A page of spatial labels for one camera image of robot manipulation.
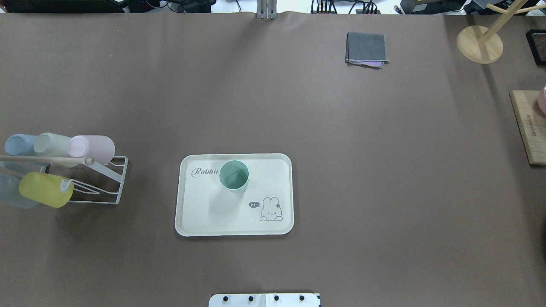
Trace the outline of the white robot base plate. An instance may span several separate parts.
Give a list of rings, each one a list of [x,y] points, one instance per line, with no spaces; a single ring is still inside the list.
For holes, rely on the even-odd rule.
[[[212,295],[209,307],[320,307],[315,293],[242,293]]]

